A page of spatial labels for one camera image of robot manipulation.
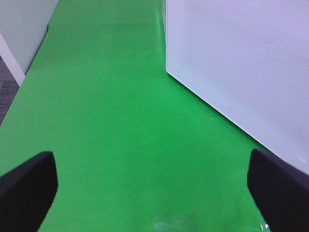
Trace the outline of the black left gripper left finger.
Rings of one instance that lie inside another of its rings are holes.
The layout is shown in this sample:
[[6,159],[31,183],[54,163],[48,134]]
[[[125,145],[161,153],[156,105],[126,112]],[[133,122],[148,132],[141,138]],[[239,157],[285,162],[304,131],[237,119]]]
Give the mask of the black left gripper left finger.
[[37,232],[58,189],[53,152],[41,152],[0,177],[0,230]]

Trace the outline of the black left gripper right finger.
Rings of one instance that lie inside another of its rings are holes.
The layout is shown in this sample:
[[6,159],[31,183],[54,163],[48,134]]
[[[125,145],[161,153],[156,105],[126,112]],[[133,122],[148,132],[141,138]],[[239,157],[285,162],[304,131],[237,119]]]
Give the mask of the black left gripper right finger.
[[272,232],[309,230],[309,176],[272,152],[251,152],[247,187]]

